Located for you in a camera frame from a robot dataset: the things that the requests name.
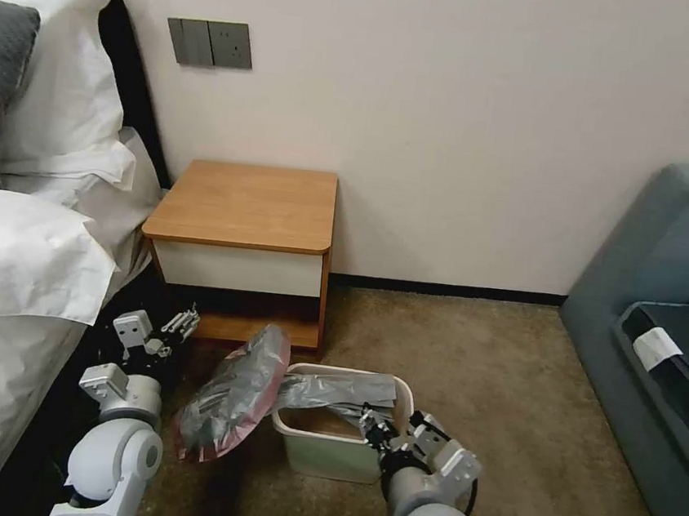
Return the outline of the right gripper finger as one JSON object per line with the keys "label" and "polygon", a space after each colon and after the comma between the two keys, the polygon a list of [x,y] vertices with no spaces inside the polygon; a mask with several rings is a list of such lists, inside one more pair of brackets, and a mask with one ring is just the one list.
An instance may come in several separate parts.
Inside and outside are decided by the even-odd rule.
{"label": "right gripper finger", "polygon": [[387,454],[393,451],[393,441],[397,436],[394,429],[371,427],[364,433],[364,443],[379,454]]}
{"label": "right gripper finger", "polygon": [[359,429],[363,434],[372,434],[373,432],[389,432],[389,425],[388,421],[385,419],[385,416],[381,415],[372,407],[362,408],[358,423]]}

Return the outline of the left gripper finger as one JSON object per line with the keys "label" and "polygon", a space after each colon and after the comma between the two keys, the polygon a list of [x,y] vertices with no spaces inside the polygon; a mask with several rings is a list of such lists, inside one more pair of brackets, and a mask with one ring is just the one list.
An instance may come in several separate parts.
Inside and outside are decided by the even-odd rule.
{"label": "left gripper finger", "polygon": [[173,355],[173,346],[164,340],[150,338],[144,343],[145,364],[155,366],[166,366]]}
{"label": "left gripper finger", "polygon": [[200,324],[200,313],[196,303],[184,311],[175,314],[158,330],[158,336],[164,340],[186,341]]}

